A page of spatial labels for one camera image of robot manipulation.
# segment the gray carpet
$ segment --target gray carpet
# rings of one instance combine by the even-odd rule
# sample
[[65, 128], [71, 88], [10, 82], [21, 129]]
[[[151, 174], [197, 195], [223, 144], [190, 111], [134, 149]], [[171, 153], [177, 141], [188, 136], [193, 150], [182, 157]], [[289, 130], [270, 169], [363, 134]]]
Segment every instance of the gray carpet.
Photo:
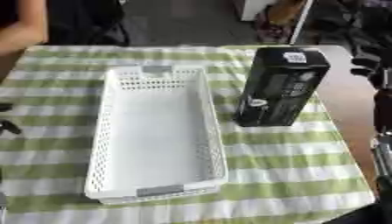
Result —
[[133, 46], [256, 44], [252, 24], [241, 22], [232, 0], [129, 0], [125, 26]]

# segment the black product box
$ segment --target black product box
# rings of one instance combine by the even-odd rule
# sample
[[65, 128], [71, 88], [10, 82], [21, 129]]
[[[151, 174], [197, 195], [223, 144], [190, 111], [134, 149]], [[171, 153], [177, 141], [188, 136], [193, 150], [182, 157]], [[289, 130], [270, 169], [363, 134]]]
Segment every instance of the black product box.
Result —
[[242, 127], [292, 125], [329, 67], [314, 48], [259, 48], [234, 120]]

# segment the striped tablecloth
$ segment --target striped tablecloth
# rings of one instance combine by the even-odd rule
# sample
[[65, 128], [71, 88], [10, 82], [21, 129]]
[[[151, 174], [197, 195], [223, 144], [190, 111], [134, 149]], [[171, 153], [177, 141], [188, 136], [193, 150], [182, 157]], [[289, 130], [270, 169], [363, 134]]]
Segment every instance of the striped tablecloth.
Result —
[[[0, 137], [7, 224], [319, 223], [374, 200], [314, 96], [291, 127], [231, 121], [251, 48], [33, 47], [0, 88], [0, 118], [24, 134]], [[107, 67], [203, 65], [227, 153], [229, 183], [199, 197], [102, 206], [83, 196]]]

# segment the white plastic basket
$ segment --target white plastic basket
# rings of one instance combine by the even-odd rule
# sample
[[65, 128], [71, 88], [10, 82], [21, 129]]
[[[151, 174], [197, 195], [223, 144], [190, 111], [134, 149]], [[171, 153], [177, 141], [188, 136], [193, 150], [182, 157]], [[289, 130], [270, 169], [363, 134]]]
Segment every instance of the white plastic basket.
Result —
[[228, 168], [202, 67], [118, 66], [105, 77], [85, 194], [104, 204], [213, 193]]

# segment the gray basket handle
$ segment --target gray basket handle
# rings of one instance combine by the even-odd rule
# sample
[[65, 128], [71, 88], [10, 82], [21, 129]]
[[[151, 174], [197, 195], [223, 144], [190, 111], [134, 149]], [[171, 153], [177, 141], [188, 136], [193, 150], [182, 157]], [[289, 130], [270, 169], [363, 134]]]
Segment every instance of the gray basket handle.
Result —
[[151, 188], [141, 188], [136, 190], [137, 197], [158, 196], [169, 193], [182, 193], [184, 191], [183, 185], [166, 185]]

